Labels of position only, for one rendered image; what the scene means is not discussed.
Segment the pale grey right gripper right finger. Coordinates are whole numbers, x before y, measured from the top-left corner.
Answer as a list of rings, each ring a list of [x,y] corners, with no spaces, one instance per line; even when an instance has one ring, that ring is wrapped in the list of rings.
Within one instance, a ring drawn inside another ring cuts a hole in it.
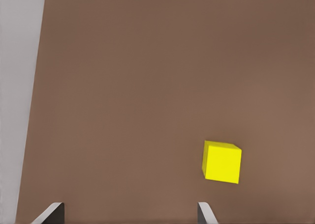
[[[218,221],[207,202],[198,202],[197,204],[197,223],[218,224]]]

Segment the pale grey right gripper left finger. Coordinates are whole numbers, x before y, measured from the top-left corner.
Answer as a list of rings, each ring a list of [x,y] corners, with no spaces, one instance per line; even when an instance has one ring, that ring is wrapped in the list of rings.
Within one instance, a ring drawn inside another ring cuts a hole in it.
[[[64,224],[64,203],[52,203],[31,224]]]

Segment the yellow cube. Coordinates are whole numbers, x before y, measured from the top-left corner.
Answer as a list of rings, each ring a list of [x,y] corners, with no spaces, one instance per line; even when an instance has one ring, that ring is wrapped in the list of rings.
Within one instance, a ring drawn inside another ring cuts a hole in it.
[[[230,143],[204,141],[202,172],[207,180],[238,184],[242,150]]]

